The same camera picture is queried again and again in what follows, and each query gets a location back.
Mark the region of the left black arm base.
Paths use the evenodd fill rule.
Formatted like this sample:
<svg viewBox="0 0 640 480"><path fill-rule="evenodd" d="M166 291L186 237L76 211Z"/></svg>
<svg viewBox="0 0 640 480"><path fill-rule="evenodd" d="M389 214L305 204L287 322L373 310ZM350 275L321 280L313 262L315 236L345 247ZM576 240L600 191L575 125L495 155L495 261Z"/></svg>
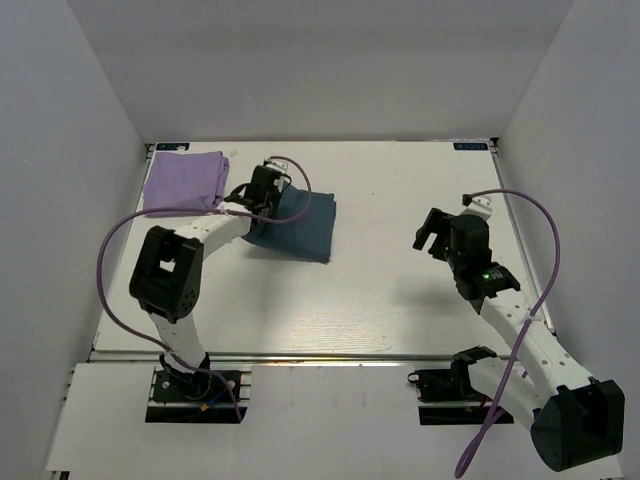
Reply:
<svg viewBox="0 0 640 480"><path fill-rule="evenodd" d="M249 406L251 373L223 370L216 376L196 375L194 382L157 368L152 376L145 413L147 424L236 425L241 419L226 387L235 396L241 417Z"/></svg>

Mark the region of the dark teal t-shirt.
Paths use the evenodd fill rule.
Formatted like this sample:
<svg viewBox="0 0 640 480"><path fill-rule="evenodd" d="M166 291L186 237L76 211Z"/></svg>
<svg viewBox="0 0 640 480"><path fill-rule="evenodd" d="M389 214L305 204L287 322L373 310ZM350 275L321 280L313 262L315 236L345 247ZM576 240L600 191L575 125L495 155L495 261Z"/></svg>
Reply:
<svg viewBox="0 0 640 480"><path fill-rule="evenodd" d="M257 247L327 264L331 258L336 213L333 193L313 192L311 204L301 218L282 225L256 225L243 239Z"/></svg>

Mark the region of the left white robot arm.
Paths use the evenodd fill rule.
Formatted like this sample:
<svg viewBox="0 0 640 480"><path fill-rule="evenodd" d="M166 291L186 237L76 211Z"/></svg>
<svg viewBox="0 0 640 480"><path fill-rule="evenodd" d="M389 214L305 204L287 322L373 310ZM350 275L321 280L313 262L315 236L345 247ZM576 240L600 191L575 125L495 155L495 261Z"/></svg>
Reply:
<svg viewBox="0 0 640 480"><path fill-rule="evenodd" d="M198 217L177 230L155 226L146 234L129 293L168 347L163 366L179 372L177 387L188 398L202 398L211 387L208 357L193 319L203 263L225 245L264 226L258 217L273 219L290 183L286 164L268 159L254 168L248 184L224 198L219 214Z"/></svg>

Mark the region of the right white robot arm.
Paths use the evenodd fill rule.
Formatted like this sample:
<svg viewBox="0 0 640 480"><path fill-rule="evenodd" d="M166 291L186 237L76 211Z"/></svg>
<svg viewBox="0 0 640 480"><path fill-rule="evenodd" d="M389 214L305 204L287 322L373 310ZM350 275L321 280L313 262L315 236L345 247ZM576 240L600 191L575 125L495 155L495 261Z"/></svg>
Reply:
<svg viewBox="0 0 640 480"><path fill-rule="evenodd" d="M510 347L522 373L508 370L488 347L454 355L445 379L426 376L422 397L442 402L488 397L530 433L551 470L561 472L621 452L625 397L613 380L600 381L532 315L520 283L494 261L487 215L430 210L413 247L450 267L461 297Z"/></svg>

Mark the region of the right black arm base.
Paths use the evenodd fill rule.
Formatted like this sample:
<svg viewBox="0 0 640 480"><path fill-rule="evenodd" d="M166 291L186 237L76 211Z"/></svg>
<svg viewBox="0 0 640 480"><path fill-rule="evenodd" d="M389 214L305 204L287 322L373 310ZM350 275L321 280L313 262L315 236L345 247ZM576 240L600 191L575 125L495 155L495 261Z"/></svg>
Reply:
<svg viewBox="0 0 640 480"><path fill-rule="evenodd" d="M407 382L418 392L421 426L480 426L489 413L492 399L471 387L468 369L497 354L476 346L454 355L447 368L415 370Z"/></svg>

